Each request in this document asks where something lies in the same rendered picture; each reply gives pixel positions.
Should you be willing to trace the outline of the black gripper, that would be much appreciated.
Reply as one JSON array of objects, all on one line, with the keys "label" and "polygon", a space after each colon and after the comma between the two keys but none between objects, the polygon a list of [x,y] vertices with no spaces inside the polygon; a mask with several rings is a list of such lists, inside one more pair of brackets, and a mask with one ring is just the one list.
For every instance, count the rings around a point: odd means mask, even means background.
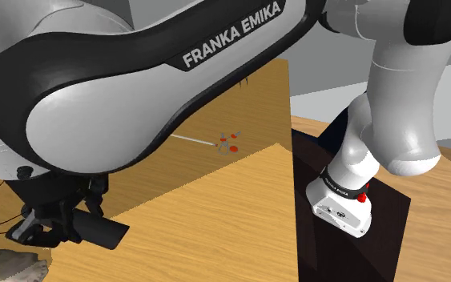
[{"label": "black gripper", "polygon": [[[70,197],[78,196],[79,201],[85,200],[92,215],[104,216],[101,205],[103,195],[109,190],[108,174],[43,174],[30,179],[6,180],[5,183],[28,207],[46,207],[65,199],[71,203]],[[40,218],[34,209],[11,227],[5,237],[21,245],[40,248],[56,248],[69,240],[59,221]]]}]

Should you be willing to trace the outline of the grey stone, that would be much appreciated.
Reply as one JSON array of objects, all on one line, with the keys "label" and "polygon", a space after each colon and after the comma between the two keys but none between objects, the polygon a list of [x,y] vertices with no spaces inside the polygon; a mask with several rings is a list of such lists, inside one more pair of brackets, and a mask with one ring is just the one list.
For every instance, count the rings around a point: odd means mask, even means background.
[{"label": "grey stone", "polygon": [[48,272],[36,253],[0,249],[0,282],[43,282]]}]

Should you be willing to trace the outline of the thin white stick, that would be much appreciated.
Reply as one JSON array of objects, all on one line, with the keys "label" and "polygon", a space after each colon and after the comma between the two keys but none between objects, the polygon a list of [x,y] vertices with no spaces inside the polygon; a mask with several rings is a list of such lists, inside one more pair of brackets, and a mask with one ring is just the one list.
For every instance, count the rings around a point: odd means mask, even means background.
[{"label": "thin white stick", "polygon": [[213,147],[218,147],[217,143],[204,141],[202,139],[194,139],[194,138],[191,138],[191,137],[182,136],[182,135],[175,135],[175,134],[171,134],[171,137],[178,138],[178,139],[184,139],[184,140],[195,142],[195,143],[202,143],[202,144],[206,144],[206,145],[213,146]]}]

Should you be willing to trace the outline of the grey and red tool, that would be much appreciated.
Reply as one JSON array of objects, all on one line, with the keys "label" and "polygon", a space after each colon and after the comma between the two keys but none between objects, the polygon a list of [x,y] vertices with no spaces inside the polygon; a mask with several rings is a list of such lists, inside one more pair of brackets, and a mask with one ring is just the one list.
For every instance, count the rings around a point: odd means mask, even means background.
[{"label": "grey and red tool", "polygon": [[224,133],[220,135],[220,143],[217,144],[217,152],[220,155],[228,155],[229,153],[237,153],[239,148],[236,145],[230,145],[229,139],[236,139],[240,135],[240,131],[226,137]]}]

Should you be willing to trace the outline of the dark robot stand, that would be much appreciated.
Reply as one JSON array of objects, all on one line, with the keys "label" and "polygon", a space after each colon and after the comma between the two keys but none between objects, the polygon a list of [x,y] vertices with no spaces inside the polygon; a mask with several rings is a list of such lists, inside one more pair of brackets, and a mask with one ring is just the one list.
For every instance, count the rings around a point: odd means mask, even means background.
[{"label": "dark robot stand", "polygon": [[305,188],[332,158],[292,130],[299,282],[394,282],[411,199],[372,179],[369,231],[357,239],[312,214]]}]

